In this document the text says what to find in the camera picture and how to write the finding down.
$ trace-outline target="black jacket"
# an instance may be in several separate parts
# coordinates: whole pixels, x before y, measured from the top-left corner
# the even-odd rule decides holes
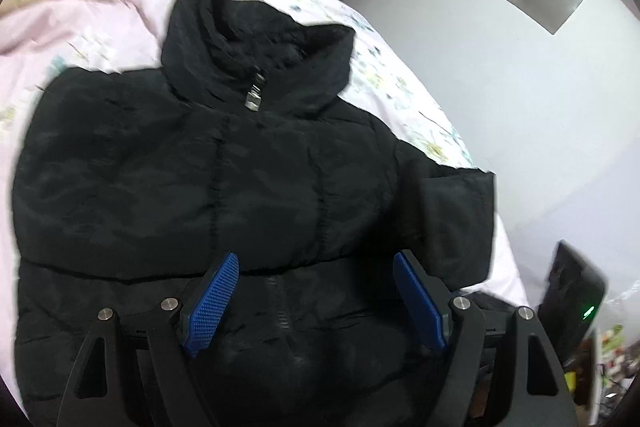
[[[177,0],[161,68],[50,84],[13,191],[15,360],[36,425],[54,425],[98,310],[146,311],[227,250],[242,276],[192,364],[223,426],[416,414],[432,361],[391,257],[412,248],[451,289],[485,279],[494,180],[437,165],[337,96],[353,35],[262,2]]]

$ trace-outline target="screw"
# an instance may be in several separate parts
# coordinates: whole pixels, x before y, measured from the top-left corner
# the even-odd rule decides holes
[[[166,312],[175,310],[178,307],[178,299],[174,297],[167,297],[164,301],[160,303],[160,307]]]
[[[453,299],[453,305],[459,310],[467,310],[471,306],[471,302],[466,297],[456,297]]]
[[[102,321],[108,321],[111,317],[113,317],[113,310],[111,308],[102,308],[98,312],[98,318]]]
[[[531,308],[521,306],[520,308],[518,308],[518,315],[526,321],[530,321],[533,318],[534,312]]]

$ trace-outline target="green led indicator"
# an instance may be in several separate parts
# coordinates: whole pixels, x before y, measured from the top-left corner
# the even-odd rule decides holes
[[[591,315],[593,313],[594,309],[596,309],[596,306],[592,306],[587,311],[585,311],[584,315],[582,316],[582,320],[585,320],[589,315]]]

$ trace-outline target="bed sheet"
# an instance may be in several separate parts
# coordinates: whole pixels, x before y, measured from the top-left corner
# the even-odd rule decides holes
[[[340,97],[379,117],[396,136],[433,160],[454,167],[473,165],[438,104],[359,13],[339,0],[263,1],[300,23],[352,26],[356,38],[351,78]],[[45,0],[0,19],[0,375],[16,397],[13,341],[18,251],[10,195],[15,162],[34,106],[48,82],[70,66],[103,71],[158,66],[172,5],[173,0]],[[527,304],[498,216],[490,276],[470,288],[475,289],[515,305]]]

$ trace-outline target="silver zipper pull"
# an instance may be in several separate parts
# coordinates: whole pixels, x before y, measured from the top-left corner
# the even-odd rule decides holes
[[[260,96],[260,87],[264,85],[264,77],[260,73],[256,73],[254,78],[254,85],[251,86],[249,92],[246,94],[244,100],[244,107],[250,111],[258,111],[260,109],[260,102],[262,97]]]

